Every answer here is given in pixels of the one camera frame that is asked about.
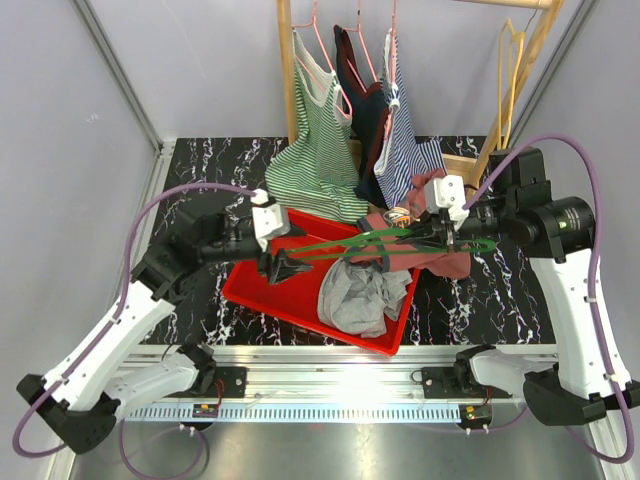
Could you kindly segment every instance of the red tray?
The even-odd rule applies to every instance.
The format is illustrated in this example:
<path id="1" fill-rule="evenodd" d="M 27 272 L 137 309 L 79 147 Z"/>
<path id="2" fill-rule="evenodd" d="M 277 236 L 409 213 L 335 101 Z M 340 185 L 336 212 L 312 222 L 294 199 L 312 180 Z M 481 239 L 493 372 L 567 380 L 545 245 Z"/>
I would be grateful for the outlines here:
<path id="1" fill-rule="evenodd" d="M 341 240 L 358 234 L 358 229 L 342 223 L 319 218 L 307 213 L 289 210 L 292 224 L 302 228 L 304 237 L 278 238 L 273 240 L 272 248 L 276 252 L 280 248 L 296 248 L 315 243 Z M 333 247 L 321 251 L 304 253 L 315 255 L 331 252 L 342 252 L 343 247 Z M 400 316 L 396 322 L 385 317 L 387 333 L 377 338 L 361 338 L 349 335 L 325 325 L 318 318 L 318 294 L 320 285 L 335 259 L 317 260 L 313 262 L 311 272 L 300 273 L 279 285 L 269 285 L 258 273 L 255 262 L 238 263 L 226 282 L 224 296 L 235 303 L 245 305 L 254 310 L 286 320 L 308 330 L 333 337 L 351 345 L 373 350 L 385 355 L 395 355 L 402 341 L 402 334 L 407 323 L 411 301 L 416 290 L 420 272 L 413 272 L 413 282 L 409 285 Z"/>

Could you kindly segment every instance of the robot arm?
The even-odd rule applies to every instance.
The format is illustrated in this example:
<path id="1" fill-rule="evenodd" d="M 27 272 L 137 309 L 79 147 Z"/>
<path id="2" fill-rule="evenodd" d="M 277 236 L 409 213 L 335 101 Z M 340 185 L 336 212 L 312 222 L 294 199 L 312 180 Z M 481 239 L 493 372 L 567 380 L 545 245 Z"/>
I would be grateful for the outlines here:
<path id="1" fill-rule="evenodd" d="M 495 168 L 508 151 L 491 156 Z M 446 245 L 458 250 L 473 238 L 505 235 L 522 249 L 542 287 L 558 348 L 558 361 L 529 362 L 492 347 L 461 352 L 456 377 L 464 387 L 493 386 L 524 397 L 546 425 L 583 425 L 618 409 L 606 374 L 592 321 L 587 276 L 595 218 L 582 199 L 553 200 L 542 153 L 524 150 L 498 177 L 493 191 L 461 217 L 465 202 L 461 179 L 430 182 L 425 188 L 429 212 L 413 227 L 411 241 Z M 631 380 L 613 338 L 602 297 L 598 304 L 616 381 L 629 407 L 640 404 L 640 384 Z"/>
<path id="2" fill-rule="evenodd" d="M 51 429 L 76 453 L 95 448 L 129 413 L 167 395 L 204 393 L 216 370 L 212 352 L 184 345 L 167 360 L 113 378 L 118 367 L 145 335 L 175 310 L 197 285 L 197 272 L 208 264 L 254 260 L 269 283 L 279 283 L 311 267 L 270 252 L 270 241 L 292 230 L 286 210 L 266 192 L 252 197 L 249 224 L 231 224 L 223 214 L 211 214 L 210 202 L 195 197 L 179 213 L 166 236 L 151 246 L 133 269 L 126 306 L 113 315 L 120 299 L 78 347 L 44 376 L 27 375 L 18 392 L 31 405 L 63 379 L 109 322 L 113 326 L 84 361 L 37 410 Z"/>

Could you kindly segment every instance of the crumpled gray garment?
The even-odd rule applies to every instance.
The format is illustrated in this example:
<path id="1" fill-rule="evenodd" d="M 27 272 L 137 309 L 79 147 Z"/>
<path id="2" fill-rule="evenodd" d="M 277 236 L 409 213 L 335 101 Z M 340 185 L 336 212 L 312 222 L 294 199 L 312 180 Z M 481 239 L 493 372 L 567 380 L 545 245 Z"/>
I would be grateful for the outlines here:
<path id="1" fill-rule="evenodd" d="M 318 317 L 345 333 L 379 337 L 387 333 L 384 315 L 398 319 L 410 283 L 408 270 L 380 273 L 374 267 L 341 258 L 331 266 L 320 287 Z"/>

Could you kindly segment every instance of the wooden frame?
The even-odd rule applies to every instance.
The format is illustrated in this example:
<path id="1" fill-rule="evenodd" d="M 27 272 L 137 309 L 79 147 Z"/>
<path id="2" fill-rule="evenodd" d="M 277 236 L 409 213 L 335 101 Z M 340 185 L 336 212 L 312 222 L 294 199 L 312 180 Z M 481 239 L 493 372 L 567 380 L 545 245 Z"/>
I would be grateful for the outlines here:
<path id="1" fill-rule="evenodd" d="M 538 19 L 536 27 L 527 42 L 527 46 L 520 62 L 516 77 L 515 103 L 522 93 L 533 66 L 538 59 L 540 51 L 544 46 L 549 32 L 553 27 L 558 13 L 564 4 L 564 0 L 458 0 L 473 3 L 486 3 L 492 5 L 505 5 L 512 7 L 525 7 L 542 10 L 542 15 Z M 295 112 L 295 91 L 294 91 L 294 56 L 293 42 L 291 35 L 291 0 L 276 0 L 278 8 L 278 29 L 280 34 L 280 52 L 282 56 L 282 76 L 284 83 L 285 108 L 287 113 L 287 126 L 289 143 L 293 143 L 298 138 L 296 112 Z M 489 130 L 487 139 L 484 142 L 478 159 L 458 157 L 455 155 L 444 155 L 444 161 L 449 173 L 460 175 L 466 184 L 478 186 L 484 170 L 489 163 L 489 154 L 493 152 L 498 144 L 498 138 L 507 122 L 507 109 L 511 97 L 509 88 L 502 99 L 501 124 L 498 125 L 498 115 Z M 357 148 L 351 148 L 352 154 Z"/>

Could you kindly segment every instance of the white wall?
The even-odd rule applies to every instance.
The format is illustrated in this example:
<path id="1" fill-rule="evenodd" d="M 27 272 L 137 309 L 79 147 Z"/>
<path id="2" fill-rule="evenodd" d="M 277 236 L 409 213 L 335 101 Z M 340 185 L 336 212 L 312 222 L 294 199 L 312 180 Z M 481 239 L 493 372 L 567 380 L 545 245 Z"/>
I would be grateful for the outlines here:
<path id="1" fill-rule="evenodd" d="M 108 307 L 153 152 L 69 1 L 0 2 L 3 478 L 47 461 L 11 450 L 26 373 L 64 358 Z M 23 444 L 52 445 L 40 419 Z"/>
<path id="2" fill-rule="evenodd" d="M 163 138 L 286 135 L 276 0 L 91 4 Z M 291 4 L 294 23 L 308 22 L 312 0 Z M 565 0 L 523 100 L 579 4 Z M 356 0 L 319 1 L 318 24 L 332 58 L 332 27 L 355 26 L 356 7 Z M 363 30 L 376 68 L 391 7 L 391 0 L 364 1 Z M 398 1 L 399 53 L 417 134 L 488 132 L 497 103 L 498 33 L 507 17 L 524 29 L 531 14 L 452 0 Z M 313 30 L 303 38 L 326 66 Z M 355 49 L 360 52 L 357 43 Z"/>
<path id="3" fill-rule="evenodd" d="M 582 142 L 598 167 L 605 201 L 603 287 L 616 341 L 633 378 L 640 378 L 640 2 L 601 1 L 560 67 L 522 140 L 562 132 Z M 542 144 L 554 195 L 591 201 L 584 168 L 556 143 Z M 640 411 L 633 411 L 640 441 Z M 634 466 L 640 474 L 640 454 Z"/>

